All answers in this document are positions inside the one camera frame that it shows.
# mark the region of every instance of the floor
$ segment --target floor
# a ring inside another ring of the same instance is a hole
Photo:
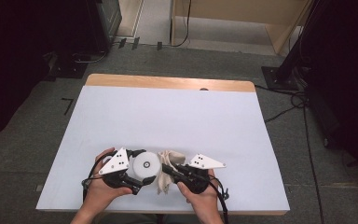
[[[0,132],[0,223],[69,223],[74,216],[74,212],[41,212],[35,207],[89,74],[249,80],[265,86],[260,67],[279,66],[284,60],[284,55],[273,52],[264,27],[254,23],[241,24],[248,32],[235,37],[212,29],[217,39],[206,41],[192,35],[197,26],[190,23],[188,44],[157,50],[158,41],[169,44],[167,8],[167,0],[144,1],[134,35],[140,37],[138,49],[114,45],[105,58],[88,65],[83,78],[57,78],[35,86]],[[233,44],[227,38],[246,41]],[[289,96],[257,89],[257,97],[265,119],[291,107]],[[64,99],[74,103],[69,106]],[[230,223],[358,224],[358,165],[346,151],[325,148],[310,108],[305,115],[303,110],[292,110],[266,124],[291,210],[280,217],[231,216]]]

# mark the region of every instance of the cloth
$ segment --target cloth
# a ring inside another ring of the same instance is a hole
[[[173,167],[173,164],[183,164],[186,160],[184,154],[172,150],[159,152],[158,156],[161,163],[171,166],[175,171],[177,170]],[[169,186],[172,182],[171,176],[163,173],[161,169],[158,176],[158,194],[161,192],[168,193]]]

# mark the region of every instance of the power cord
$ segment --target power cord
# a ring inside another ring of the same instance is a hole
[[[178,44],[178,45],[173,45],[172,47],[174,47],[174,48],[177,48],[177,47],[182,46],[182,45],[186,42],[186,40],[187,40],[187,38],[188,38],[188,21],[189,21],[189,19],[190,19],[190,10],[191,10],[191,0],[190,0],[190,3],[188,4],[188,11],[187,11],[186,37],[185,37],[185,39],[183,40],[182,43],[180,43],[180,44]]]
[[[97,59],[97,60],[94,60],[94,61],[75,61],[75,63],[97,63],[97,62],[99,62],[100,60],[102,60],[102,59],[104,58],[104,56],[106,56],[106,54],[107,54],[107,52],[105,51],[105,52],[103,53],[103,56],[102,56],[101,58],[99,58],[99,59]]]
[[[267,90],[267,91],[273,91],[264,87],[260,87],[260,86],[256,86],[257,88],[260,88],[262,90]],[[309,130],[308,130],[308,122],[307,122],[307,106],[309,106],[308,104],[308,98],[305,95],[305,92],[303,91],[298,91],[298,92],[287,92],[287,91],[273,91],[273,92],[277,92],[280,94],[289,94],[291,95],[290,98],[290,102],[292,104],[293,107],[283,110],[283,112],[279,113],[278,115],[272,117],[271,119],[266,119],[265,122],[270,122],[276,118],[278,118],[280,115],[294,109],[294,108],[302,108],[303,110],[303,117],[304,117],[304,123],[305,123],[305,133],[306,133],[306,139],[307,139],[307,148],[308,148],[308,154],[309,154],[309,158],[310,158],[310,168],[312,170],[312,177],[313,177],[313,181],[315,183],[315,190],[316,190],[316,196],[318,198],[318,204],[319,204],[319,214],[320,214],[320,219],[321,219],[321,223],[324,224],[324,211],[322,208],[322,201],[321,201],[321,194],[319,191],[319,185],[318,185],[318,179],[316,177],[316,172],[315,172],[315,166],[313,164],[313,158],[312,158],[312,152],[310,150],[310,134],[309,134]],[[300,103],[299,104],[295,104],[294,100],[296,99],[296,97],[298,97],[300,99]]]

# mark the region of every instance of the person's right hand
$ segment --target person's right hand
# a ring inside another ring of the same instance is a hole
[[[213,170],[209,170],[208,175],[214,176]],[[212,183],[217,187],[216,180],[212,180]],[[194,194],[182,182],[178,182],[177,186],[186,197],[187,202],[193,206],[194,212],[202,224],[223,223],[217,210],[217,192],[211,186],[208,186],[201,194]]]

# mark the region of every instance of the white table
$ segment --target white table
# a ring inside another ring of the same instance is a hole
[[[209,91],[198,91],[202,87]],[[215,174],[229,189],[226,203],[231,215],[283,215],[289,210],[250,82],[91,75],[36,209],[77,210],[82,204],[81,180],[88,176],[95,156],[110,147],[155,153],[171,149],[184,153],[186,161],[201,153],[227,165]],[[134,176],[131,169],[128,174]],[[141,188],[136,196],[117,198],[106,210],[192,213],[175,185],[167,195],[157,195],[156,183]]]

